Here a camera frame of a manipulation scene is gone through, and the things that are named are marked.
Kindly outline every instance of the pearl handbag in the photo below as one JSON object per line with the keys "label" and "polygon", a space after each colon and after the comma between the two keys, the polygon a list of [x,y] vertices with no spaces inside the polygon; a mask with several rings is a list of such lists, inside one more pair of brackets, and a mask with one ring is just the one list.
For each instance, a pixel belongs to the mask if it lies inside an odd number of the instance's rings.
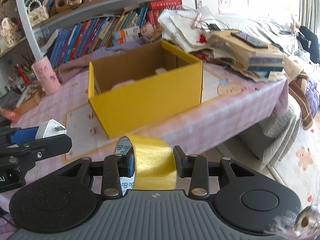
{"label": "pearl handbag", "polygon": [[[39,7],[35,8],[33,11],[30,11],[30,6],[34,2],[38,3]],[[32,27],[49,18],[47,8],[43,4],[41,4],[39,0],[32,0],[28,5],[27,11],[28,11],[29,21]]]}

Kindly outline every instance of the strap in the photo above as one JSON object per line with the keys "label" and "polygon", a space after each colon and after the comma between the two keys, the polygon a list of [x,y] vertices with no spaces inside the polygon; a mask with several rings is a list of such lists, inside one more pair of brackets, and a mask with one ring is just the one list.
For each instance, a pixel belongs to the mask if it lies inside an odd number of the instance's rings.
{"label": "strap", "polygon": [[30,6],[31,6],[31,4],[33,4],[34,2],[36,2],[37,4],[39,4],[39,6],[42,6],[42,3],[40,3],[39,0],[32,0],[31,3],[29,3],[28,8],[27,8],[28,13],[30,12]]}

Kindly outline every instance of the packing tape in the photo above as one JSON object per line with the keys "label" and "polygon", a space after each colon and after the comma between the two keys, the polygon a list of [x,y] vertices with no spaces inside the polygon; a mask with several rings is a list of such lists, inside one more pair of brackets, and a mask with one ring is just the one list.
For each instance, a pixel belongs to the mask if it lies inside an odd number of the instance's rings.
{"label": "packing tape", "polygon": [[120,178],[123,193],[138,190],[172,190],[177,181],[171,147],[162,140],[127,134],[120,138],[115,153],[126,154],[133,147],[134,178]]}

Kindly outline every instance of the round black pad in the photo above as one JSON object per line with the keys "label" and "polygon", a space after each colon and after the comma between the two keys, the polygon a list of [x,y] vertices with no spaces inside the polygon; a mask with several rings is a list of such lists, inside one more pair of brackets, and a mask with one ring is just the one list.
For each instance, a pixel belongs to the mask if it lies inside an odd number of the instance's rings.
{"label": "round black pad", "polygon": [[234,177],[213,199],[222,220],[236,230],[263,235],[274,218],[301,208],[298,196],[289,188],[261,174]]}
{"label": "round black pad", "polygon": [[58,233],[83,223],[96,205],[95,194],[76,177],[54,176],[16,192],[9,210],[18,227],[38,233]]}

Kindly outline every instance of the teddy bear print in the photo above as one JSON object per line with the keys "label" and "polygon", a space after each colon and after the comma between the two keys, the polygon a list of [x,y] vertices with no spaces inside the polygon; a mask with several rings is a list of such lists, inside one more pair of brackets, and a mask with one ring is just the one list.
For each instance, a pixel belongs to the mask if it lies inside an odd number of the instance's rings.
{"label": "teddy bear print", "polygon": [[299,158],[298,166],[302,167],[303,171],[306,171],[308,165],[313,163],[313,159],[311,158],[310,150],[308,151],[302,146],[297,152],[296,156]]}

